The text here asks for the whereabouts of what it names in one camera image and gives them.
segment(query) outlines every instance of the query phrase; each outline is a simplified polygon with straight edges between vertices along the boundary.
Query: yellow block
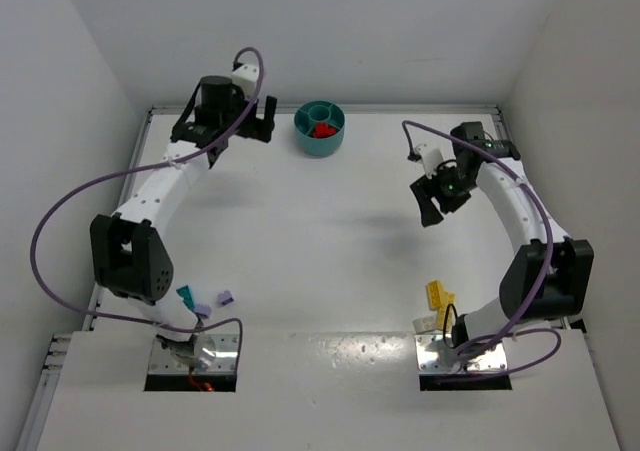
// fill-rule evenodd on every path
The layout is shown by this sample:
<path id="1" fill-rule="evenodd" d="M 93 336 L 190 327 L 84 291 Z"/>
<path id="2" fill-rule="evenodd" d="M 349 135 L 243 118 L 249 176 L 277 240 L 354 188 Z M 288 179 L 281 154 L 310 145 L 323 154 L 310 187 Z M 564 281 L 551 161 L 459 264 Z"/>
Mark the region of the yellow block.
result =
<path id="1" fill-rule="evenodd" d="M 442 307 L 444 293 L 446 293 L 446 291 L 440 281 L 431 281 L 427 284 L 427 299 L 429 300 L 429 307 L 431 309 L 439 309 Z"/>
<path id="2" fill-rule="evenodd" d="M 436 327 L 440 331 L 442 331 L 442 328 L 444 328 L 444 316 L 446 312 L 447 312 L 446 306 L 443 306 L 442 308 L 438 309 L 438 315 L 436 316 Z M 455 318 L 453 316 L 453 311 L 449 311 L 449 321 L 447 322 L 447 332 L 451 331 L 451 327 L 453 326 L 454 321 L 455 321 Z"/>
<path id="3" fill-rule="evenodd" d="M 449 293 L 445 291 L 444 299 L 441 299 L 440 301 L 442 303 L 442 308 L 447 309 L 448 305 L 456 304 L 456 295 L 454 293 Z"/>

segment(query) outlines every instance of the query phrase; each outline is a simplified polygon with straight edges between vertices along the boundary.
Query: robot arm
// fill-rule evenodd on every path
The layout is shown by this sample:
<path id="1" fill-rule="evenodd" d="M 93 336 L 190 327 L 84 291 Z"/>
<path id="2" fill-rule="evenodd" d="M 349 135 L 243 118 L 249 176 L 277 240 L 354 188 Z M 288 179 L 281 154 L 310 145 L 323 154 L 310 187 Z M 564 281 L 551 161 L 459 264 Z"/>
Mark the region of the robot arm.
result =
<path id="1" fill-rule="evenodd" d="M 506 164 L 523 182 L 527 177 L 520 155 L 510 141 L 487 140 L 481 123 L 463 123 L 451 135 L 482 147 Z M 469 339 L 495 334 L 515 314 L 540 272 L 546 233 L 537 209 L 516 183 L 498 165 L 486 162 L 470 150 L 453 145 L 455 160 L 444 161 L 439 150 L 417 146 L 415 155 L 425 176 L 411 185 L 424 227 L 437 224 L 459 209 L 480 188 L 489 198 L 504 225 L 514 251 L 514 260 L 500 283 L 499 297 L 477 311 L 460 316 L 452 339 L 459 346 Z M 435 199 L 440 207 L 436 208 Z M 593 262 L 593 249 L 586 240 L 573 240 L 547 212 L 553 233 L 553 257 L 545 282 L 521 323 L 571 316 L 582 309 Z"/>
<path id="2" fill-rule="evenodd" d="M 162 237 L 180 203 L 217 161 L 228 141 L 187 162 L 175 161 L 218 140 L 247 106 L 245 93 L 248 96 L 254 92 L 258 72 L 255 66 L 239 65 L 231 78 L 202 78 L 173 127 L 171 142 L 163 157 L 170 165 L 154 170 L 137 193 L 111 216 L 98 215 L 91 223 L 96 282 L 127 299 L 152 321 L 182 329 L 193 329 L 199 324 L 198 317 L 171 288 L 173 264 Z M 201 102 L 196 106 L 198 90 Z M 257 105 L 254 105 L 237 134 L 269 142 L 275 108 L 276 99 L 267 97 L 264 118 L 260 119 L 256 117 Z M 192 112 L 194 121 L 187 122 Z M 162 328 L 158 328 L 158 335 L 169 345 L 183 350 L 194 341 L 191 334 Z"/>

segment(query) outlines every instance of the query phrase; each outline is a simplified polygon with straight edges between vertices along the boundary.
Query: metal base plate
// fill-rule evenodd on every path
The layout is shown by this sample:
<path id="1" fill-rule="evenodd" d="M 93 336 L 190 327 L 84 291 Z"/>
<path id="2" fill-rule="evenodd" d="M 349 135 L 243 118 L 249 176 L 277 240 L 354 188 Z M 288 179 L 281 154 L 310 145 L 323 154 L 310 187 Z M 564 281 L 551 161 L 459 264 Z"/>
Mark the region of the metal base plate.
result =
<path id="1" fill-rule="evenodd" d="M 475 381 L 469 386 L 456 380 L 442 386 L 445 380 L 437 378 L 446 375 L 472 376 L 484 373 L 497 373 L 507 369 L 507 356 L 502 343 L 488 350 L 481 356 L 465 363 L 456 361 L 454 352 L 442 339 L 441 331 L 418 334 L 414 337 L 416 343 L 416 357 L 420 375 L 421 389 L 511 389 L 510 380 L 507 377 L 491 378 Z"/>
<path id="2" fill-rule="evenodd" d="M 235 391 L 235 363 L 238 355 L 237 334 L 202 335 L 204 343 L 198 356 L 200 363 L 193 380 L 211 384 L 215 391 Z M 176 360 L 169 349 L 154 340 L 149 357 L 145 391 L 199 391 L 189 380 L 189 367 Z"/>

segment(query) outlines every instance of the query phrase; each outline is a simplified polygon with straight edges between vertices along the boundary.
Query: white wall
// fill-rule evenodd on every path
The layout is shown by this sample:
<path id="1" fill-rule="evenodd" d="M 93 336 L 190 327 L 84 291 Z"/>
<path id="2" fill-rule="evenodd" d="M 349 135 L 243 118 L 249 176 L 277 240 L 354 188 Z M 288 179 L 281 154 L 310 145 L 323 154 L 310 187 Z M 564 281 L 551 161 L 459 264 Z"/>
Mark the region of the white wall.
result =
<path id="1" fill-rule="evenodd" d="M 506 106 L 536 189 L 595 249 L 585 322 L 629 450 L 640 443 L 639 16 L 638 0 L 559 0 Z"/>
<path id="2" fill-rule="evenodd" d="M 183 103 L 257 46 L 283 102 L 506 98 L 553 0 L 72 0 L 134 102 Z"/>
<path id="3" fill-rule="evenodd" d="M 81 182 L 127 166 L 139 125 L 69 0 L 0 0 L 0 450 L 14 449 L 54 332 L 81 318 L 53 304 L 29 269 L 31 234 Z M 118 183 L 70 203 L 40 261 L 55 289 L 86 303 L 88 225 Z"/>

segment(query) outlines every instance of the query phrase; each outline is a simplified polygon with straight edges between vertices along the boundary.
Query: teal bowl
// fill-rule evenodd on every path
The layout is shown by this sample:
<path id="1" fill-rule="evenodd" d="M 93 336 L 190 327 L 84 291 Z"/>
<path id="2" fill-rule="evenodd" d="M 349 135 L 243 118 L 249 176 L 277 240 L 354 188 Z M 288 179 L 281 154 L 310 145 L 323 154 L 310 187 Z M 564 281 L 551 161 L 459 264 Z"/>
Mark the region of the teal bowl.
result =
<path id="1" fill-rule="evenodd" d="M 311 101 L 300 107 L 293 118 L 298 145 L 312 156 L 329 156 L 336 152 L 344 139 L 344 113 L 329 101 Z M 338 130 L 328 138 L 311 136 L 318 123 L 327 123 Z"/>

